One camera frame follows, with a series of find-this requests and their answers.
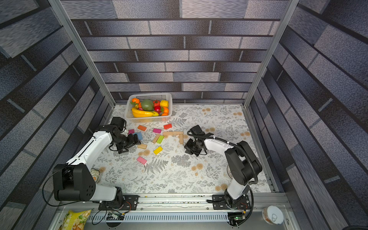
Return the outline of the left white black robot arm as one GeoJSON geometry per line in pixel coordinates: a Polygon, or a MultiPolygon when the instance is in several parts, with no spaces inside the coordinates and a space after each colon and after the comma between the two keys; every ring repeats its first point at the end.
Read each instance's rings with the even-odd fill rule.
{"type": "Polygon", "coordinates": [[[119,210],[125,204],[122,189],[97,184],[91,170],[94,162],[106,147],[116,147],[116,151],[126,153],[129,148],[139,145],[137,135],[124,135],[126,120],[114,117],[108,125],[102,125],[80,151],[65,164],[54,167],[50,178],[56,201],[67,204],[77,202],[99,202],[102,210],[119,210]]]}

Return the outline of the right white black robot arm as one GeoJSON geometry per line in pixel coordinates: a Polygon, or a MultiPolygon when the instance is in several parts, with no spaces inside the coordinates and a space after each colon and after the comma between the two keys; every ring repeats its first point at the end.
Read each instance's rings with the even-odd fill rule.
{"type": "Polygon", "coordinates": [[[215,137],[213,133],[205,133],[199,125],[192,127],[187,135],[191,137],[184,145],[187,154],[198,157],[201,151],[210,150],[225,156],[232,181],[221,203],[226,203],[230,209],[237,208],[243,197],[251,192],[251,185],[258,184],[258,175],[263,170],[249,144],[246,141],[235,144],[215,137]]]}

